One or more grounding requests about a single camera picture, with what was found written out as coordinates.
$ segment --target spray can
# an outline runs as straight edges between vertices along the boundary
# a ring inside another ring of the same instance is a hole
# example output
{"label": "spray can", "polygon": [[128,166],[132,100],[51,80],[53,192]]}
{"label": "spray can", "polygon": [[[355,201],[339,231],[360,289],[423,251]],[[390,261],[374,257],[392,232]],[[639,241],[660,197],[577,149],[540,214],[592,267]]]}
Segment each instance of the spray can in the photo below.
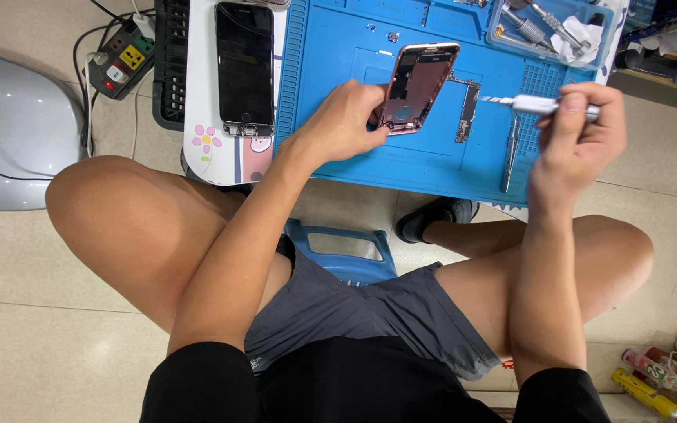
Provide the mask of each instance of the spray can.
{"label": "spray can", "polygon": [[677,376],[672,375],[660,364],[655,363],[651,358],[632,349],[624,351],[621,358],[623,361],[633,366],[634,369],[649,376],[660,387],[677,392]]}
{"label": "spray can", "polygon": [[611,379],[652,411],[663,416],[666,421],[677,423],[677,406],[671,400],[658,394],[654,388],[631,376],[624,369],[616,370]]}

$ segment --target black shirt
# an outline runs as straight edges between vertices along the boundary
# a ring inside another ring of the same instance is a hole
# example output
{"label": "black shirt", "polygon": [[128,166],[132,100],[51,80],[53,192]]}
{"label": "black shirt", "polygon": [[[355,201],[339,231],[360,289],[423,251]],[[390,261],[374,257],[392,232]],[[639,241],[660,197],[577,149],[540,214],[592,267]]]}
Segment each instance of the black shirt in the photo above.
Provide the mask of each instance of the black shirt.
{"label": "black shirt", "polygon": [[[188,345],[150,376],[140,421],[503,423],[470,398],[445,363],[420,358],[397,336],[312,342],[257,379],[233,346]],[[514,422],[525,421],[610,419],[587,372],[548,369],[521,388]]]}

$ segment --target hand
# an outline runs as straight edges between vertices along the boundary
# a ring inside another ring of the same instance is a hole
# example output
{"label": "hand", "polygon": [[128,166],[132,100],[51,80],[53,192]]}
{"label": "hand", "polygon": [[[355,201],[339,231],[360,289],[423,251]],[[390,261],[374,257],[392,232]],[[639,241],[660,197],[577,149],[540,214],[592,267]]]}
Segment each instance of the hand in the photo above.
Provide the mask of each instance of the hand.
{"label": "hand", "polygon": [[[530,218],[571,217],[581,193],[626,148],[620,91],[594,82],[566,85],[560,91],[559,110],[537,122],[541,154],[530,174]],[[585,125],[588,103],[598,105],[600,113],[597,121]]]}
{"label": "hand", "polygon": [[297,149],[311,167],[350,159],[385,144],[388,128],[367,132],[372,110],[385,98],[377,85],[354,80],[331,91],[310,119],[284,143]]}

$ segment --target black plastic basket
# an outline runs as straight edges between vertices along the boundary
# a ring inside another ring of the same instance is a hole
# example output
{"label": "black plastic basket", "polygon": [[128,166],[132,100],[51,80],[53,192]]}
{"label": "black plastic basket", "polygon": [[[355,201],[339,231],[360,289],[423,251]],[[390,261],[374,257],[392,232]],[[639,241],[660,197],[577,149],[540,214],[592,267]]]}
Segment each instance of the black plastic basket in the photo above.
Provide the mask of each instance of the black plastic basket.
{"label": "black plastic basket", "polygon": [[190,0],[156,0],[153,117],[167,130],[184,130]]}

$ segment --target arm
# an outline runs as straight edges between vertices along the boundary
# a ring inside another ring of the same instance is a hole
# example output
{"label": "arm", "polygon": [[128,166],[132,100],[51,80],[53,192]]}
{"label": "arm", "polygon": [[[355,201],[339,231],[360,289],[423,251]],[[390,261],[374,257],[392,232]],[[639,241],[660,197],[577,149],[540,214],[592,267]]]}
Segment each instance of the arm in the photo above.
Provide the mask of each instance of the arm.
{"label": "arm", "polygon": [[[530,220],[513,289],[510,332],[519,386],[552,367],[586,370],[587,345],[576,293],[572,215],[576,200],[625,148],[621,94],[596,83],[563,88],[554,117],[538,122],[539,159],[530,174]],[[601,107],[585,125],[588,102]]]}
{"label": "arm", "polygon": [[349,81],[336,87],[279,148],[263,179],[221,232],[185,290],[168,354],[216,341],[244,351],[244,336],[262,299],[273,253],[299,193],[315,169],[385,142],[387,129],[366,131],[384,91]]}

